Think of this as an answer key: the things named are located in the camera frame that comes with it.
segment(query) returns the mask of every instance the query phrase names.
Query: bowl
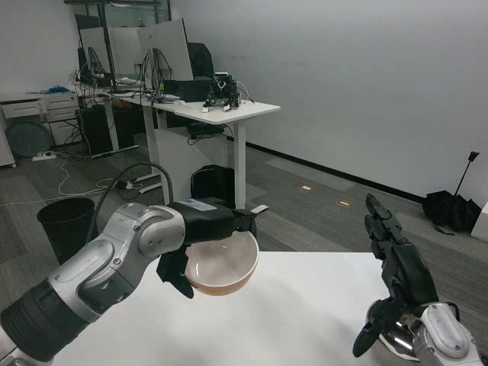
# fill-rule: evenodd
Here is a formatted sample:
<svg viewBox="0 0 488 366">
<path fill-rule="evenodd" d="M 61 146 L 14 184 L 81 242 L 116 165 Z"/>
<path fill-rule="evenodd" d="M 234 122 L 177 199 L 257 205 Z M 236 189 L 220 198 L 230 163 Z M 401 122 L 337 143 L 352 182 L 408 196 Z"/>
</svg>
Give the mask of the bowl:
<svg viewBox="0 0 488 366">
<path fill-rule="evenodd" d="M 259 258 L 255 237 L 235 232 L 230 238 L 199 242 L 186 249 L 185 276 L 198 291 L 214 296 L 240 290 L 251 278 Z"/>
</svg>

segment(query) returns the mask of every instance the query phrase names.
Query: black bag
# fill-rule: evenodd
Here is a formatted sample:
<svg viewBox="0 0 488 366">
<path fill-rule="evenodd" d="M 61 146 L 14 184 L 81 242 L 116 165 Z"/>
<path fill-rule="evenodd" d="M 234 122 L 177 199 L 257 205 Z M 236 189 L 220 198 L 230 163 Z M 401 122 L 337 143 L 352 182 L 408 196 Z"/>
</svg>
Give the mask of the black bag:
<svg viewBox="0 0 488 366">
<path fill-rule="evenodd" d="M 219 198 L 229 208 L 236 208 L 234 169 L 206 165 L 191 176 L 192 198 Z"/>
</svg>

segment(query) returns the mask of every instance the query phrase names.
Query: round fan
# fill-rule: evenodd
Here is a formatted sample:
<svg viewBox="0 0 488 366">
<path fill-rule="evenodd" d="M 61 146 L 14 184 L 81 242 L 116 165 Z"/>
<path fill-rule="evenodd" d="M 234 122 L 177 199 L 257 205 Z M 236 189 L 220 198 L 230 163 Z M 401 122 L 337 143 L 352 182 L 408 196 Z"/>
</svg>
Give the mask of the round fan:
<svg viewBox="0 0 488 366">
<path fill-rule="evenodd" d="M 11 151 L 21 158 L 32 158 L 54 145 L 51 133 L 42 124 L 29 120 L 14 122 L 5 135 Z"/>
</svg>

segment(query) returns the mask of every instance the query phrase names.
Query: white desk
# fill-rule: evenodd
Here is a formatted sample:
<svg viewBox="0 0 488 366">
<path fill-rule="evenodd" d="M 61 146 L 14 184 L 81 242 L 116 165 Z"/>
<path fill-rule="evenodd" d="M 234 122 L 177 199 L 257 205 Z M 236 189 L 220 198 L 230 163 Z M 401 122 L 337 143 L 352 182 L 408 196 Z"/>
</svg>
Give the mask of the white desk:
<svg viewBox="0 0 488 366">
<path fill-rule="evenodd" d="M 155 103 L 151 105 L 146 98 L 139 97 L 125 98 L 125 95 L 112 95 L 113 98 L 119 98 L 130 103 L 141 104 L 144 111 L 144 121 L 146 125 L 146 133 L 148 139 L 149 159 L 151 162 L 159 164 L 158 146 L 156 142 L 156 134 L 154 131 L 153 113 L 151 108 L 156 108 L 162 111 L 172 112 L 178 116 L 190 118 L 206 124 L 234 124 L 234 170 L 235 178 L 235 197 L 236 207 L 244 208 L 246 203 L 246 121 L 253 117 L 276 112 L 281 109 L 277 105 L 252 103 L 248 101 L 241 104 L 238 109 L 224 112 L 222 107 L 213 107 L 209 113 L 202 113 L 202 102 L 173 104 L 173 103 Z M 153 170 L 153 174 L 149 177 L 158 175 L 158 172 Z"/>
<path fill-rule="evenodd" d="M 262 252 L 242 290 L 193 300 L 163 284 L 156 266 L 53 366 L 408 364 L 380 344 L 352 355 L 368 307 L 388 295 L 371 253 Z"/>
</svg>

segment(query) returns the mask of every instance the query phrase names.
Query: trash bin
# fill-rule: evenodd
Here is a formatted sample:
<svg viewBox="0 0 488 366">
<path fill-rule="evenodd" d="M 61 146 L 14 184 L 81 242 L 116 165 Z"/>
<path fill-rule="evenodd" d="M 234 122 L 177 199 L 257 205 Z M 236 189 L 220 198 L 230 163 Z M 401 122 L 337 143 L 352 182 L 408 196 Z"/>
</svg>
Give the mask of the trash bin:
<svg viewBox="0 0 488 366">
<path fill-rule="evenodd" d="M 37 214 L 60 264 L 73 257 L 85 245 L 94 211 L 94 201 L 72 197 L 48 204 Z M 97 236 L 98 228 L 95 225 L 91 239 Z"/>
</svg>

